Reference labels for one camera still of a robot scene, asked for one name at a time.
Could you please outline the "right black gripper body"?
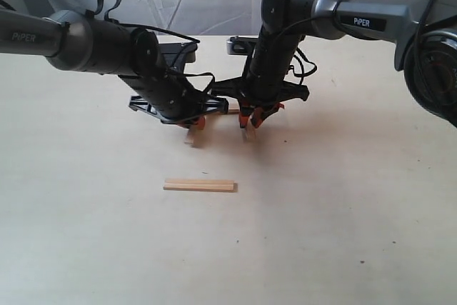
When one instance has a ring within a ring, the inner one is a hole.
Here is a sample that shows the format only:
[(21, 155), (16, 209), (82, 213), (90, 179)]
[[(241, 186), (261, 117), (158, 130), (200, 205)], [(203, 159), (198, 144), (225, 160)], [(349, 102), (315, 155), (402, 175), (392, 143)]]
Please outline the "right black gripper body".
[(308, 87), (285, 81), (302, 35), (267, 35), (261, 32), (252, 54), (246, 57), (240, 77), (217, 81), (214, 96), (246, 100), (251, 107), (267, 107), (282, 101), (308, 99)]

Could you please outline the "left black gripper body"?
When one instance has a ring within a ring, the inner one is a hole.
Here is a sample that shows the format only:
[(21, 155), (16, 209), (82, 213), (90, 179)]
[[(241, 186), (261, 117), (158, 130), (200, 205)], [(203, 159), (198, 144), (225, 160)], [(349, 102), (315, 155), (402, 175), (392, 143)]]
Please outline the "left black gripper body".
[(121, 80), (136, 92), (129, 108), (153, 116), (162, 124), (192, 126), (200, 116), (228, 111), (225, 98), (209, 93), (212, 84), (201, 91), (187, 78), (187, 74), (171, 70), (148, 76), (122, 76)]

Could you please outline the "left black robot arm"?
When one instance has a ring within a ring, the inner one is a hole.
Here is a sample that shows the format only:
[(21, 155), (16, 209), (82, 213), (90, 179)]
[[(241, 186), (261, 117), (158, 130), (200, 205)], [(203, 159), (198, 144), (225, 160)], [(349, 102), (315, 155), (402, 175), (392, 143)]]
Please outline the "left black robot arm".
[(197, 43), (161, 44), (153, 29), (102, 21), (74, 11), (39, 18), (1, 10), (1, 52), (43, 56), (54, 68), (116, 75), (133, 91), (129, 108), (189, 128), (205, 116), (225, 113), (226, 99), (198, 90), (184, 67), (195, 60)]

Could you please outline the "right grey Piper arm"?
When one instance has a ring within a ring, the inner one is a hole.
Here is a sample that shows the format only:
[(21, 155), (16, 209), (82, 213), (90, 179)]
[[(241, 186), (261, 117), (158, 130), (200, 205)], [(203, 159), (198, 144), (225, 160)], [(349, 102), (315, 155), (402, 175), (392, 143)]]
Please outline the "right grey Piper arm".
[(256, 39), (232, 38), (244, 55), (240, 77), (216, 82), (211, 93), (237, 100), (241, 126), (260, 126), (283, 102), (307, 100), (303, 84), (285, 80), (308, 36), (351, 36), (395, 45), (394, 68), (427, 112), (456, 123), (456, 0), (262, 0)]

